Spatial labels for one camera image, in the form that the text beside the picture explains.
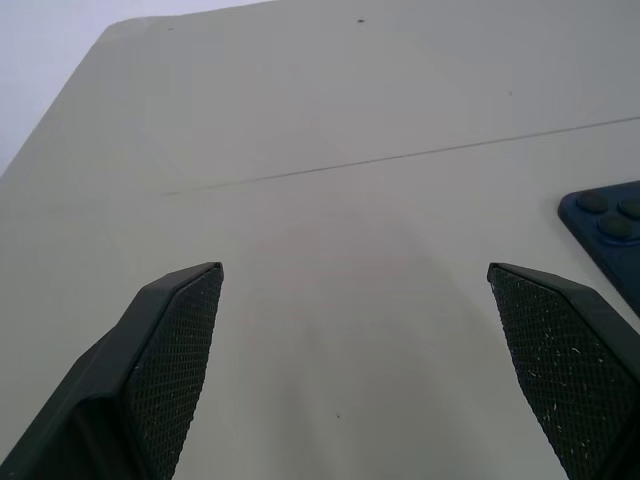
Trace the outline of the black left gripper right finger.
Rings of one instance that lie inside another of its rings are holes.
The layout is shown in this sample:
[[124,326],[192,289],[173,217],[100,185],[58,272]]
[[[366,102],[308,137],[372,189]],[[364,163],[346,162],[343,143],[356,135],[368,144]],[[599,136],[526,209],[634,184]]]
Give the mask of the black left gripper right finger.
[[595,290],[487,271],[519,386],[570,479],[639,476],[639,335]]

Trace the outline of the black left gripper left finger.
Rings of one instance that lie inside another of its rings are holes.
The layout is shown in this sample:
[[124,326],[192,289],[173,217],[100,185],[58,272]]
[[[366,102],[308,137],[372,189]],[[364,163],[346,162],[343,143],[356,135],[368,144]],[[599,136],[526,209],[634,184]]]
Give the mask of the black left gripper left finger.
[[72,365],[1,465],[4,479],[170,479],[202,392],[223,266],[144,286]]

